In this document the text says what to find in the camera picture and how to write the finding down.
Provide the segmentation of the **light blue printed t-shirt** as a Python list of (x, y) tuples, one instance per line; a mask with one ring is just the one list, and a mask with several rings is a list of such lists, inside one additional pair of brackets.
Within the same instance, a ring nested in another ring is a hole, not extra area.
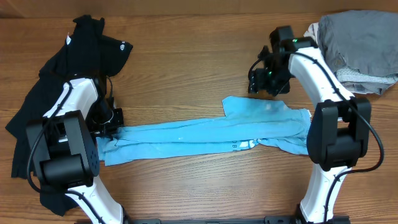
[(236, 96), (222, 104), (223, 117), (126, 126), (111, 137), (98, 137), (99, 158), (113, 166), (138, 159), (243, 151), (259, 144), (296, 155), (308, 153), (309, 110)]

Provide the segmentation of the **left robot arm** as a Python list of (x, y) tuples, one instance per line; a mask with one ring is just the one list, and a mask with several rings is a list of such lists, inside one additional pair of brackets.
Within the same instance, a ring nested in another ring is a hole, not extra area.
[(26, 127), (30, 146), (27, 172), (35, 171), (39, 185), (29, 185), (51, 197), (73, 200), (92, 223), (130, 223), (99, 177), (96, 137), (113, 134), (122, 126), (123, 113), (106, 97), (108, 77), (74, 78), (42, 118)]

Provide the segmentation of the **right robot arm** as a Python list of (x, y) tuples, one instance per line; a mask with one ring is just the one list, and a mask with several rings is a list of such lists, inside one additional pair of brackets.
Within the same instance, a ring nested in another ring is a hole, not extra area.
[(310, 97), (315, 113), (307, 135), (313, 162), (310, 183), (295, 215), (268, 216), (265, 223), (349, 223), (336, 217), (333, 207), (341, 185), (368, 150), (371, 104), (359, 100), (341, 85), (311, 37), (294, 37), (290, 26), (277, 27), (248, 73), (248, 92), (265, 90), (272, 96), (290, 91), (296, 78)]

